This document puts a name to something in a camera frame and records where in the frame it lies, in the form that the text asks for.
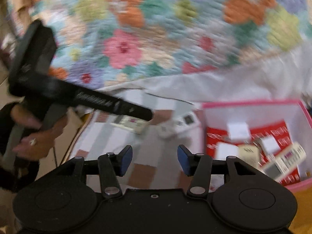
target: pink flower pattern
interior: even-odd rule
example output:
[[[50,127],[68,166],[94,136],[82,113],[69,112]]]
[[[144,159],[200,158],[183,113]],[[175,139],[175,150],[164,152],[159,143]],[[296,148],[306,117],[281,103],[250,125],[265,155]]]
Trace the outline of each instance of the pink flower pattern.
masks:
[[[214,48],[214,45],[213,45],[213,40],[209,37],[202,37],[200,40],[199,40],[199,46],[206,50],[207,52],[211,52],[212,49]]]
[[[113,68],[135,66],[141,58],[138,38],[121,29],[114,31],[114,36],[104,41],[103,54],[110,58]]]
[[[189,62],[185,62],[182,66],[182,73],[183,74],[191,74],[191,73],[205,72],[205,71],[210,71],[210,70],[215,70],[215,69],[217,69],[217,68],[213,67],[211,65],[204,65],[200,68],[196,68],[192,64],[190,64]]]

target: pink box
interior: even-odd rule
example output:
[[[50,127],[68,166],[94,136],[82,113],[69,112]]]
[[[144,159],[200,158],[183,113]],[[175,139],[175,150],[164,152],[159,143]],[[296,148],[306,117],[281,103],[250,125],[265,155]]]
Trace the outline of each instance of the pink box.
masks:
[[[203,126],[227,129],[228,122],[246,122],[250,128],[267,126],[285,120],[292,142],[306,151],[306,160],[299,165],[299,183],[286,186],[290,191],[302,191],[312,186],[312,118],[300,100],[260,100],[248,102],[203,103]]]

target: small display screen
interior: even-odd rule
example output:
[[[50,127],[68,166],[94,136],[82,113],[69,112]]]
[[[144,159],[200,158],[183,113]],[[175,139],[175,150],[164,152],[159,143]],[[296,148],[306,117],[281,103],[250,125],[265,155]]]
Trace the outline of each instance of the small display screen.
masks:
[[[192,124],[194,122],[193,117],[191,115],[185,116],[184,120],[187,125]]]
[[[274,165],[270,166],[269,168],[265,169],[264,172],[271,179],[276,179],[278,176],[280,176],[282,174],[280,172],[280,169],[277,167],[276,164],[274,164]]]

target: red package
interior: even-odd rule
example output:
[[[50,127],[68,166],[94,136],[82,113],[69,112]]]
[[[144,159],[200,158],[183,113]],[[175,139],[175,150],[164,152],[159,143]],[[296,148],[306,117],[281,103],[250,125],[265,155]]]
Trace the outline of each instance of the red package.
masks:
[[[221,129],[215,129],[215,128],[210,128],[207,127],[207,139],[206,139],[206,153],[213,157],[215,156],[215,149],[216,149],[216,144],[218,142],[225,142],[223,140],[224,136],[227,136],[227,131],[226,130],[221,130]],[[250,130],[252,139],[256,140],[260,137],[263,136],[269,136],[273,135],[277,143],[280,145],[280,151],[275,153],[274,155],[278,155],[281,151],[283,151],[288,145],[290,145],[291,139],[289,137],[289,133],[287,130],[287,126],[285,121],[281,121],[275,124],[272,124],[270,126],[264,127],[264,128],[255,128]],[[268,162],[268,159],[264,155],[263,152],[261,152],[261,163],[260,165],[263,165]],[[290,184],[295,184],[300,182],[299,178],[299,172],[298,169],[296,168],[290,175],[285,177],[280,183],[284,186],[290,185]]]

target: hand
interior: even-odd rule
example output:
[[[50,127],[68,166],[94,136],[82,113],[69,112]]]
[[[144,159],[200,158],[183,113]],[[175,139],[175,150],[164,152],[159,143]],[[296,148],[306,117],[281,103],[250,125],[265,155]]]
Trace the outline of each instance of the hand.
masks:
[[[19,104],[12,108],[11,117],[16,123],[26,128],[40,129],[42,125],[33,114]],[[54,140],[63,133],[66,124],[67,116],[65,115],[54,124],[53,128],[32,133],[24,137],[21,143],[13,149],[13,152],[15,152],[19,158],[29,161],[38,161],[41,158],[45,158],[49,150],[54,147]],[[30,144],[32,139],[35,139],[35,145]]]

